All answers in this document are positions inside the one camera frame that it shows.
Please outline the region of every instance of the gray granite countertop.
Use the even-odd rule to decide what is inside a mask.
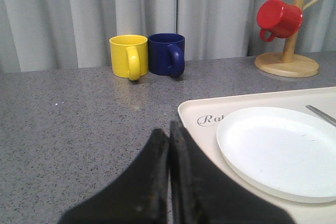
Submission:
[[[137,82],[110,67],[0,74],[0,222],[56,223],[117,178],[154,128],[169,134],[184,101],[335,86],[336,52],[305,55],[317,76],[274,76],[254,57],[187,61],[179,79]]]

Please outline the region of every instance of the mug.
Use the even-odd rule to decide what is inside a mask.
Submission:
[[[161,33],[148,37],[149,71],[178,77],[184,72],[184,40],[180,34]]]
[[[281,0],[268,0],[259,9],[257,22],[261,27],[260,37],[271,42],[275,37],[287,38],[295,34],[303,21],[302,10]]]
[[[116,76],[136,81],[148,73],[148,39],[119,35],[110,39],[112,70]]]

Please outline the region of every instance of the red mug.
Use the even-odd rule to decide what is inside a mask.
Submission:
[[[299,30],[302,21],[302,10],[281,0],[266,1],[257,14],[260,37],[266,42],[271,42],[275,37],[283,39],[292,36]],[[268,38],[265,37],[266,31],[271,33]]]

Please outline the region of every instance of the white plate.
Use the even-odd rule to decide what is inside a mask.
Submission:
[[[231,169],[274,196],[336,200],[336,127],[298,111],[253,107],[226,116],[217,142]]]

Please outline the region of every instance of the metal utensil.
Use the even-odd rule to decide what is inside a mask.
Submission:
[[[326,120],[328,123],[336,127],[336,119],[331,117],[328,114],[325,114],[323,111],[320,111],[319,109],[315,108],[311,105],[306,105],[306,108],[314,112],[316,115],[321,117],[322,119]]]

